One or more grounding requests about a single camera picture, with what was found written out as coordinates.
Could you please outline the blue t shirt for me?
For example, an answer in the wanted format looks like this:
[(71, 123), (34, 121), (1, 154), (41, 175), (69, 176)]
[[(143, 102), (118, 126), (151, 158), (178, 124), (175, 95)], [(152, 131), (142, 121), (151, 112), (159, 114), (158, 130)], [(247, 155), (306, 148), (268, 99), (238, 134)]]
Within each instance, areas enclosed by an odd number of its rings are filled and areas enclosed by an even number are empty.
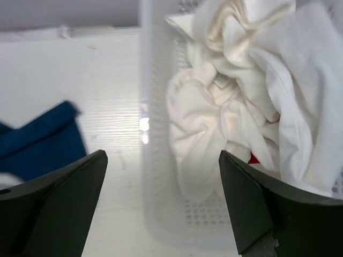
[(78, 109), (64, 101), (21, 128), (2, 123), (1, 183), (18, 185), (85, 157), (78, 115)]

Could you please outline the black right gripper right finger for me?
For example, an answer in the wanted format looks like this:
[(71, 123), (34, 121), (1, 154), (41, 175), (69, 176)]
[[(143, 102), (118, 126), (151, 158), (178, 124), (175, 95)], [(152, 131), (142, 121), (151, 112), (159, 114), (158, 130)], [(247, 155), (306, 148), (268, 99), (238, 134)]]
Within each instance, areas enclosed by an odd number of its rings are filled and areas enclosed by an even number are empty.
[(273, 178), (227, 151), (220, 175), (241, 256), (342, 256), (342, 200)]

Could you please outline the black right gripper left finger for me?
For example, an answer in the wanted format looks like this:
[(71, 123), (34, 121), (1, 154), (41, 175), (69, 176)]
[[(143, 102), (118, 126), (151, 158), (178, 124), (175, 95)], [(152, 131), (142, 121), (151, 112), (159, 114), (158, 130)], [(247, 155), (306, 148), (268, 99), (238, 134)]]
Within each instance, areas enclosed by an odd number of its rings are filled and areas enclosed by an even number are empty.
[(97, 150), (1, 190), (1, 256), (81, 256), (107, 165)]

